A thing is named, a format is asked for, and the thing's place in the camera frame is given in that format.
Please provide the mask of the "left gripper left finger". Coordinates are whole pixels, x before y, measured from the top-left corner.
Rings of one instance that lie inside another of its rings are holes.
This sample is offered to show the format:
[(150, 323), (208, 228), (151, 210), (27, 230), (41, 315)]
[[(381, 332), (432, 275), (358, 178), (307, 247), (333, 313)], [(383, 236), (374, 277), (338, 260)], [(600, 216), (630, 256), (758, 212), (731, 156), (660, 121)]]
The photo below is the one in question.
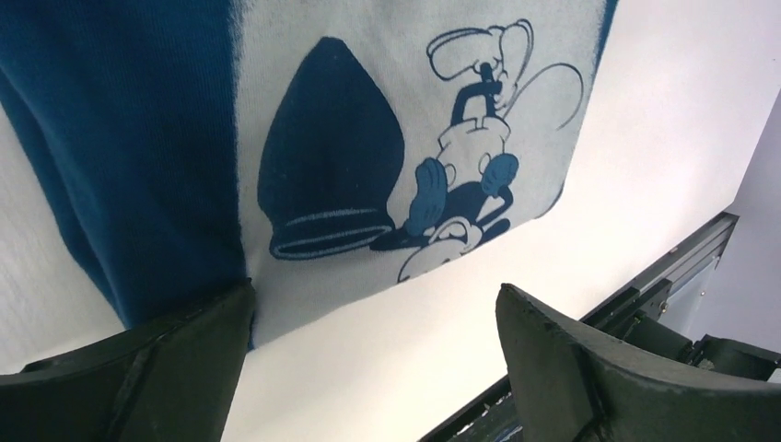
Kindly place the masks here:
[(1, 378), (5, 441), (217, 441), (251, 340), (249, 282)]

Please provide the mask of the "blue t-shirt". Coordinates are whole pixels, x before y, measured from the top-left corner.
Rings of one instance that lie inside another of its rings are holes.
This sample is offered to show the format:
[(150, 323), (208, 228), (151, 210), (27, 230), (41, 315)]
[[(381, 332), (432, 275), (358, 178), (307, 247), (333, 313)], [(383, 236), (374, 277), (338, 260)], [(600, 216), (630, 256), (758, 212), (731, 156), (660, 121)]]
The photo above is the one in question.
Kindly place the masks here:
[(5, 1), (3, 335), (251, 279), (258, 343), (560, 199), (613, 1)]

